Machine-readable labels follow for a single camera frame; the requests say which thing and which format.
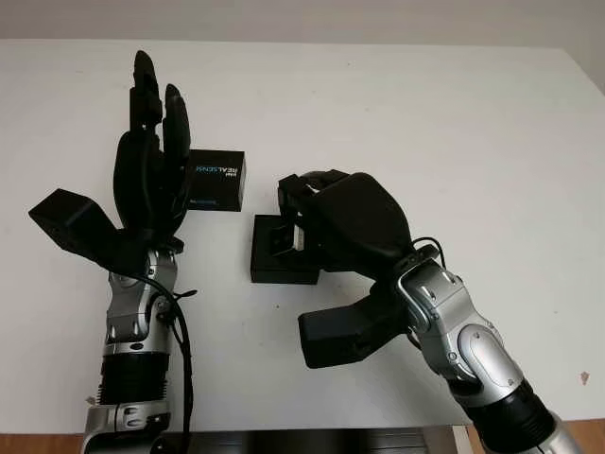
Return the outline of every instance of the robotic arm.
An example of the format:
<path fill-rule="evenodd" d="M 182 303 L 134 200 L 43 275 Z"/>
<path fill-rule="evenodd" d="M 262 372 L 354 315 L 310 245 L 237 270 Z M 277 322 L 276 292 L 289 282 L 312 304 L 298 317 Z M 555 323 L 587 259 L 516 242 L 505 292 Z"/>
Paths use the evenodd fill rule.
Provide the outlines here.
<path fill-rule="evenodd" d="M 29 215 L 64 250 L 95 261 L 110 272 L 101 383 L 89 408 L 82 453 L 176 453 L 161 432 L 168 428 L 165 398 L 174 331 L 184 363 L 183 438 L 189 442 L 193 407 L 187 327 L 173 293 L 175 256 L 183 243 L 173 235 L 186 213 L 191 172 L 189 124 L 181 94 L 165 91 L 165 118 L 153 63 L 142 51 L 134 61 L 130 130 L 118 145 L 113 194 L 123 223 L 116 229 L 92 200 L 63 189 Z M 155 127 L 163 121 L 164 151 Z"/>
<path fill-rule="evenodd" d="M 581 452 L 534 394 L 494 325 L 475 310 L 462 280 L 445 268 L 439 242 L 412 241 L 403 211 L 374 178 L 335 170 L 292 175 L 280 181 L 278 196 L 281 215 L 255 220 L 254 282 L 315 284 L 320 269 L 375 281 L 354 305 L 302 314 L 309 367 L 360 361 L 408 334 L 447 380 L 489 452 Z M 437 248 L 416 249 L 427 240 Z M 259 272 L 268 260 L 274 271 Z"/>

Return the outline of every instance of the wooden floor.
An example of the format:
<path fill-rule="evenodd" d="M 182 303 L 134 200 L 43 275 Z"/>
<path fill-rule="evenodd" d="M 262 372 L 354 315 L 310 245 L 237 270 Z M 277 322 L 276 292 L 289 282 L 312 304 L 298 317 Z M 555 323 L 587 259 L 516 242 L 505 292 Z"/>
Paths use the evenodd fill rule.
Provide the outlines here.
<path fill-rule="evenodd" d="M 605 453 L 605 419 L 566 423 L 584 454 Z M 483 448 L 473 428 L 469 438 L 475 454 Z M 0 435 L 0 454 L 79 454 L 79 435 Z"/>

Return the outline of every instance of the white table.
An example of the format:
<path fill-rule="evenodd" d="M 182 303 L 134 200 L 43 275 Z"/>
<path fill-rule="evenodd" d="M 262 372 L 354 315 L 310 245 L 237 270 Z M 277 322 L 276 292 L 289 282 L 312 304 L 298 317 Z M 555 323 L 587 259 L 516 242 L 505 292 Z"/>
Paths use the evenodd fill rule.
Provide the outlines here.
<path fill-rule="evenodd" d="M 605 98 L 562 51 L 401 45 L 0 42 L 0 431 L 79 432 L 99 380 L 106 272 L 27 216 L 56 187 L 117 223 L 112 169 L 138 48 L 181 89 L 192 146 L 247 152 L 242 213 L 191 212 L 177 289 L 194 348 L 196 430 L 460 423 L 405 338 L 367 360 L 309 370 L 297 317 L 369 282 L 253 285 L 252 217 L 277 180 L 371 173 L 436 236 L 449 268 L 547 405 L 605 416 Z M 181 423 L 181 359 L 169 393 Z M 580 374 L 590 377 L 582 385 Z"/>

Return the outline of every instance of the wire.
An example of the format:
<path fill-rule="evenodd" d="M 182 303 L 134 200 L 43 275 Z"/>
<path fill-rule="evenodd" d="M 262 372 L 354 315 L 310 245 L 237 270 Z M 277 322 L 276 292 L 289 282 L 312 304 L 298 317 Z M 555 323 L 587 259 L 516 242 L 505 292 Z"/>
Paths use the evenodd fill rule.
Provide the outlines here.
<path fill-rule="evenodd" d="M 407 333 L 406 336 L 407 336 L 407 340 L 410 341 L 412 343 L 412 345 L 414 345 L 418 350 L 422 350 L 422 347 L 420 346 L 420 342 L 418 341 L 416 336 L 414 336 L 411 332 Z"/>
<path fill-rule="evenodd" d="M 445 267 L 445 255 L 443 255 L 443 248 L 441 247 L 441 244 L 439 243 L 439 241 L 436 238 L 434 238 L 433 236 L 421 236 L 420 238 L 416 238 L 415 240 L 412 241 L 412 246 L 415 245 L 416 243 L 420 243 L 421 241 L 430 241 L 435 246 L 437 246 L 437 250 L 439 251 L 439 256 L 441 257 L 441 266 L 443 267 L 444 270 L 447 270 L 447 268 Z"/>
<path fill-rule="evenodd" d="M 197 290 L 188 290 L 184 293 L 171 293 L 166 287 L 153 279 L 143 275 L 129 275 L 132 279 L 138 279 L 156 290 L 170 303 L 171 315 L 174 317 L 170 322 L 170 328 L 182 354 L 182 377 L 183 377 L 183 415 L 182 415 L 182 438 L 179 452 L 186 454 L 191 441 L 191 413 L 193 411 L 193 365 L 191 362 L 191 341 L 185 316 L 179 306 L 180 298 L 187 298 L 198 293 Z M 179 324 L 181 335 L 177 333 L 175 322 Z"/>

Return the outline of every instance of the black box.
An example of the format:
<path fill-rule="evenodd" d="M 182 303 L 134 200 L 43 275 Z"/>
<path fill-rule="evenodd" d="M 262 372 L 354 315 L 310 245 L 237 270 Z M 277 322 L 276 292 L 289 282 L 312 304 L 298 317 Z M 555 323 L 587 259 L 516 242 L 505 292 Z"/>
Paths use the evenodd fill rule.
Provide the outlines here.
<path fill-rule="evenodd" d="M 189 165 L 195 171 L 190 210 L 242 211 L 246 180 L 243 151 L 192 149 Z"/>
<path fill-rule="evenodd" d="M 250 261 L 252 282 L 259 284 L 317 284 L 320 277 L 320 269 L 317 265 L 300 260 L 296 263 L 289 263 L 286 267 L 279 258 L 271 255 L 271 231 L 283 224 L 284 220 L 281 216 L 256 215 L 254 217 Z"/>

